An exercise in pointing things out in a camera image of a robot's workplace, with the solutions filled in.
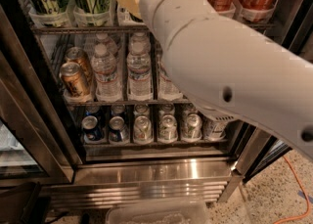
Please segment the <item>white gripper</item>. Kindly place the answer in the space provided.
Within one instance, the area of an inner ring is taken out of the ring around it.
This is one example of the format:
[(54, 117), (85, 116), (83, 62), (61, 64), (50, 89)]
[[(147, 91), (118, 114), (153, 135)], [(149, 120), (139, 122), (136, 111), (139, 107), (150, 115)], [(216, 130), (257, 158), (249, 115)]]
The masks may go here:
[(160, 44), (167, 44), (189, 26), (204, 38), (224, 34), (224, 22), (207, 0), (116, 0), (136, 18), (142, 19)]

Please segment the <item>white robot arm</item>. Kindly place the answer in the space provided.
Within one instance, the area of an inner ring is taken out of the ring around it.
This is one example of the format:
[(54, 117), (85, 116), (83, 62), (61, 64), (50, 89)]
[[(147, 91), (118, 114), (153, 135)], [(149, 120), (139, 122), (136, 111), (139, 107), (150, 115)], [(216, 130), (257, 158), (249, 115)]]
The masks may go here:
[(313, 67), (207, 0), (116, 0), (163, 52), (170, 80), (203, 113), (253, 124), (313, 159)]

